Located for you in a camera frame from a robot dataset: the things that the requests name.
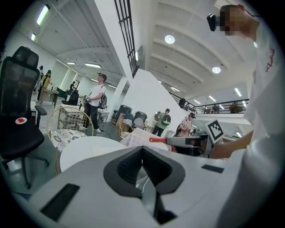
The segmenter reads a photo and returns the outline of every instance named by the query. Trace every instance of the ceiling light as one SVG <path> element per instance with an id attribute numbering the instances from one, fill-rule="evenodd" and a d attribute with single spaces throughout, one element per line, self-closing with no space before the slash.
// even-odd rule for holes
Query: ceiling light
<path id="1" fill-rule="evenodd" d="M 238 88 L 235 88 L 235 91 L 236 91 L 237 94 L 241 97 L 241 93 L 240 93 L 240 91 L 238 90 Z"/>
<path id="2" fill-rule="evenodd" d="M 167 35 L 165 38 L 164 38 L 165 42 L 167 42 L 168 44 L 173 44 L 175 42 L 175 38 L 172 36 L 172 35 Z"/>
<path id="3" fill-rule="evenodd" d="M 39 17 L 37 18 L 37 24 L 38 25 L 41 25 L 41 22 L 43 21 L 45 15 L 49 11 L 49 9 L 50 9 L 49 5 L 47 5 L 47 4 L 44 5 L 44 7 L 41 10 Z"/>
<path id="4" fill-rule="evenodd" d="M 34 41 L 35 38 L 36 38 L 36 35 L 33 33 L 32 36 L 31 36 L 31 40 Z"/>
<path id="5" fill-rule="evenodd" d="M 174 87 L 170 87 L 172 90 L 175 90 L 175 91 L 178 91 L 178 92 L 180 92 L 180 90 L 178 90 L 178 89 L 176 89 L 176 88 L 174 88 Z"/>
<path id="6" fill-rule="evenodd" d="M 96 67 L 96 68 L 101 68 L 100 65 L 98 64 L 92 64 L 92 63 L 85 63 L 86 66 L 92 66 L 92 67 Z"/>
<path id="7" fill-rule="evenodd" d="M 221 68 L 218 67 L 218 66 L 214 66 L 213 69 L 212 69 L 212 71 L 213 71 L 214 73 L 220 73 L 220 72 L 221 72 Z"/>
<path id="8" fill-rule="evenodd" d="M 209 96 L 209 98 L 211 98 L 212 101 L 216 102 L 216 100 L 212 96 Z"/>

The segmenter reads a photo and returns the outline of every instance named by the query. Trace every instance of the office chair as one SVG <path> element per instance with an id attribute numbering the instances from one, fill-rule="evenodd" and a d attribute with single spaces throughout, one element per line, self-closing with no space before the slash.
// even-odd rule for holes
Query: office chair
<path id="1" fill-rule="evenodd" d="M 69 98 L 68 101 L 61 101 L 61 102 L 63 104 L 65 104 L 65 105 L 75 105 L 75 106 L 77 106 L 78 98 L 79 98 L 78 90 L 74 90 L 72 92 L 72 94 L 70 95 L 70 98 Z"/>
<path id="2" fill-rule="evenodd" d="M 25 186 L 30 189 L 25 169 L 25 157 L 45 162 L 47 159 L 29 155 L 44 141 L 44 136 L 39 130 L 41 115 L 46 111 L 41 106 L 35 106 L 38 111 L 37 124 L 31 119 L 31 96 L 33 88 L 40 76 L 37 69 L 39 56 L 25 47 L 19 47 L 12 57 L 3 61 L 0 77 L 0 123 L 1 157 L 2 164 L 7 170 L 10 161 L 21 158 Z M 27 122 L 16 124 L 18 118 L 27 118 Z"/>

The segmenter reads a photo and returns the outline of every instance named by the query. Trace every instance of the chair base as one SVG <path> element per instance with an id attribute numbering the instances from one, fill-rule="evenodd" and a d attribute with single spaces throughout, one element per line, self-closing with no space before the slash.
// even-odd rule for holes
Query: chair base
<path id="1" fill-rule="evenodd" d="M 49 167 L 49 161 L 48 161 L 48 159 L 45 159 L 45 158 L 42 158 L 42 157 L 39 157 L 39 156 L 35 156 L 35 155 L 26 155 L 24 157 L 21 157 L 21 164 L 22 164 L 22 171 L 23 171 L 23 176 L 24 176 L 24 181 L 25 181 L 25 187 L 27 189 L 30 189 L 31 188 L 31 184 L 28 182 L 27 173 L 26 173 L 26 165 L 25 165 L 25 158 L 26 157 L 29 157 L 31 159 L 44 161 L 46 167 Z M 14 159 L 6 159 L 6 160 L 2 161 L 2 165 L 4 166 L 5 170 L 9 169 L 7 163 L 9 163 L 9 162 L 11 162 L 13 160 Z"/>

